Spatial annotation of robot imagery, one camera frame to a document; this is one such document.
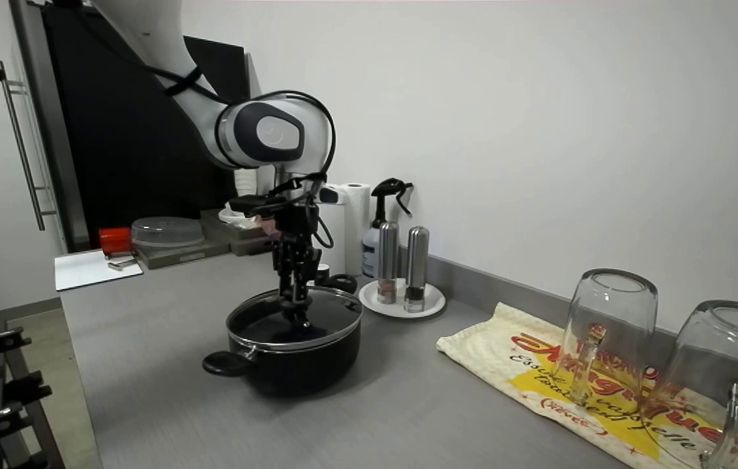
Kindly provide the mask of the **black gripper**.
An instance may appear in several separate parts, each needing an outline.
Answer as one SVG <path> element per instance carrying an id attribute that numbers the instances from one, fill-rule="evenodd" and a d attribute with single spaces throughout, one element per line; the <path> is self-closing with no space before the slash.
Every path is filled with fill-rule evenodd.
<path id="1" fill-rule="evenodd" d="M 336 241 L 322 220 L 318 196 L 326 178 L 312 173 L 287 178 L 263 196 L 236 196 L 229 205 L 252 220 L 271 222 L 271 243 L 278 248 L 279 298 L 292 307 L 292 259 L 297 263 L 297 324 L 308 321 L 312 284 L 315 281 L 315 260 L 322 248 L 334 248 Z"/>

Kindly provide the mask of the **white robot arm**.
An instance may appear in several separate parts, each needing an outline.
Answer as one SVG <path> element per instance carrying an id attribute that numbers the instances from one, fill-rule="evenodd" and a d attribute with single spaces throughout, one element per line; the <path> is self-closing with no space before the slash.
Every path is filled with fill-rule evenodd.
<path id="1" fill-rule="evenodd" d="M 315 196 L 336 152 L 331 113 L 308 92 L 279 88 L 258 96 L 220 92 L 184 36 L 184 0 L 94 0 L 196 128 L 209 160 L 227 169 L 278 168 L 278 183 L 252 216 L 275 222 L 275 269 L 285 317 L 308 329 L 308 281 L 318 265 L 312 238 L 318 227 Z"/>

